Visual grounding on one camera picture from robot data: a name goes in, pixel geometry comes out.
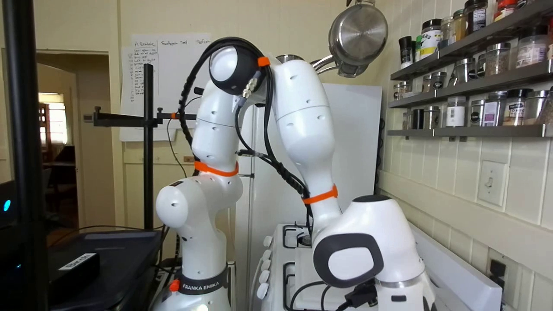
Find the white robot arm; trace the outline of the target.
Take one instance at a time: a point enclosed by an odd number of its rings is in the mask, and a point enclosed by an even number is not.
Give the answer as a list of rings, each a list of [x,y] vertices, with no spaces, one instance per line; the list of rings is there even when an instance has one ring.
[[[187,134],[197,175],[164,187],[156,201],[161,222],[183,241],[182,268],[154,311],[230,311],[227,242],[213,218],[242,196],[237,161],[242,109],[259,85],[266,87],[265,109],[277,120],[296,168],[287,170],[270,151],[259,160],[308,210],[316,284],[344,289],[344,308],[436,311],[430,279],[399,204],[365,196],[339,208],[332,177],[334,125],[316,70],[303,59],[273,65],[251,42],[233,37],[213,42],[197,65],[209,70],[197,128]]]

